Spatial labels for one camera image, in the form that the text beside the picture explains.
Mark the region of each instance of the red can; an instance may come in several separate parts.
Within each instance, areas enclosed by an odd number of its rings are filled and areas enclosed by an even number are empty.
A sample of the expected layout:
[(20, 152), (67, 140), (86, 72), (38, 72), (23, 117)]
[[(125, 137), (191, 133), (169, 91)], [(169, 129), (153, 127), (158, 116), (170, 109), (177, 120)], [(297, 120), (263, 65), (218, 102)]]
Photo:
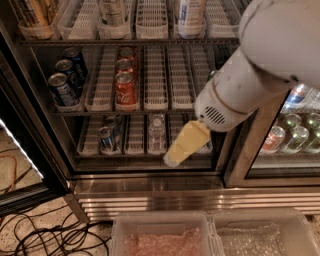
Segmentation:
[(116, 74), (115, 86), (117, 104), (127, 106), (125, 110), (134, 110), (136, 108), (135, 104), (137, 101), (134, 89), (133, 74), (130, 72), (120, 72)]

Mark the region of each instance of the glass door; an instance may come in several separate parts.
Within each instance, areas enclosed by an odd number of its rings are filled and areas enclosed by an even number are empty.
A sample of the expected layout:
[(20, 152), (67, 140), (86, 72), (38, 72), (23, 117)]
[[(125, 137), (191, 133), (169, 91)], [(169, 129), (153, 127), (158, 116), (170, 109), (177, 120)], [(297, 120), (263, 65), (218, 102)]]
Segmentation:
[(319, 98), (318, 90), (298, 84), (260, 108), (243, 129), (244, 147), (229, 166), (228, 186), (319, 184)]

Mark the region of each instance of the plastic bottle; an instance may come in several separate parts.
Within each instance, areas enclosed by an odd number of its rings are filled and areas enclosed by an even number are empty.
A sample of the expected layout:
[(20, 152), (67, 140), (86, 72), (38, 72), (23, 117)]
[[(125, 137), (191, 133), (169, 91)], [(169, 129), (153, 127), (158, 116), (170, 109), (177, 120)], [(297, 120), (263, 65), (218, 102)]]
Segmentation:
[(166, 127), (161, 119), (156, 118), (149, 125), (149, 149), (151, 151), (163, 151), (166, 145)]

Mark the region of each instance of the soda can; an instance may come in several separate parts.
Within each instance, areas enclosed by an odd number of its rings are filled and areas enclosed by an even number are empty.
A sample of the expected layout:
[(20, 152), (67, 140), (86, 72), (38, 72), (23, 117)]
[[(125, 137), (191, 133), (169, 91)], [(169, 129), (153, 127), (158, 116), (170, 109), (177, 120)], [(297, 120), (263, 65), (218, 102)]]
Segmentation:
[(282, 127), (273, 126), (268, 134), (268, 137), (262, 145), (261, 152), (272, 154), (278, 151), (280, 144), (285, 138), (285, 135), (286, 132)]
[(128, 106), (135, 105), (136, 96), (134, 89), (134, 79), (133, 74), (130, 72), (120, 72), (115, 76), (115, 86), (116, 86), (116, 102), (119, 105)]
[(278, 126), (281, 126), (285, 131), (288, 131), (296, 126), (299, 126), (301, 122), (302, 118), (298, 114), (289, 113), (280, 118)]
[(99, 0), (102, 23), (110, 27), (118, 27), (128, 21), (125, 0)]
[(307, 109), (320, 109), (320, 91), (313, 89), (306, 99), (307, 103), (305, 108)]
[(118, 119), (116, 116), (105, 117), (104, 126), (112, 129), (112, 134), (117, 144), (120, 143), (120, 138), (121, 138), (120, 125), (121, 124), (118, 122)]
[(78, 83), (83, 85), (88, 75), (88, 69), (81, 51), (76, 48), (67, 48), (63, 52), (63, 57), (72, 61), (73, 69), (78, 78)]
[(309, 130), (317, 129), (320, 126), (320, 114), (310, 113), (305, 116), (305, 127)]
[(62, 73), (53, 74), (48, 79), (51, 93), (59, 106), (70, 107), (79, 104), (79, 99), (67, 80), (67, 76)]
[(303, 147), (305, 152), (311, 154), (320, 153), (320, 126), (311, 131), (310, 137)]
[(101, 127), (99, 129), (99, 138), (101, 142), (101, 149), (104, 151), (114, 152), (117, 150), (116, 142), (113, 137), (113, 132), (110, 127)]
[(120, 72), (131, 72), (132, 74), (134, 74), (135, 70), (134, 70), (133, 62), (129, 59), (118, 60), (116, 62), (116, 73), (120, 73)]
[(136, 53), (135, 50), (131, 47), (121, 47), (118, 53), (118, 59), (128, 59), (135, 63)]
[(302, 149), (302, 145), (308, 138), (308, 129), (303, 126), (296, 126), (287, 133), (281, 151), (286, 154), (297, 153)]
[(72, 85), (77, 97), (80, 97), (83, 90), (83, 85), (78, 83), (77, 75), (73, 70), (72, 61), (68, 59), (59, 60), (56, 63), (56, 71), (63, 73), (68, 77), (68, 81)]
[(291, 90), (288, 98), (285, 101), (284, 109), (296, 109), (305, 106), (304, 99), (308, 96), (311, 88), (305, 84), (299, 84)]

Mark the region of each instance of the blue can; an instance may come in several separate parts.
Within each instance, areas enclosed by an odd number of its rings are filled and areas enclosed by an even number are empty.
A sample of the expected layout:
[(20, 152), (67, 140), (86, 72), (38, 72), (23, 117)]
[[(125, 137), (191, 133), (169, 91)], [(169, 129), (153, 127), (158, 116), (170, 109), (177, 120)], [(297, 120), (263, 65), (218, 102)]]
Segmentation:
[(56, 71), (63, 73), (68, 77), (68, 82), (73, 87), (77, 97), (80, 97), (83, 90), (83, 85), (78, 82), (76, 73), (73, 70), (73, 63), (71, 60), (59, 60), (56, 63)]
[(63, 52), (63, 57), (72, 61), (73, 70), (76, 72), (78, 82), (83, 85), (88, 75), (88, 69), (81, 51), (76, 48), (67, 48)]
[(49, 77), (49, 88), (58, 106), (70, 107), (79, 104), (79, 99), (67, 80), (67, 76), (62, 73)]

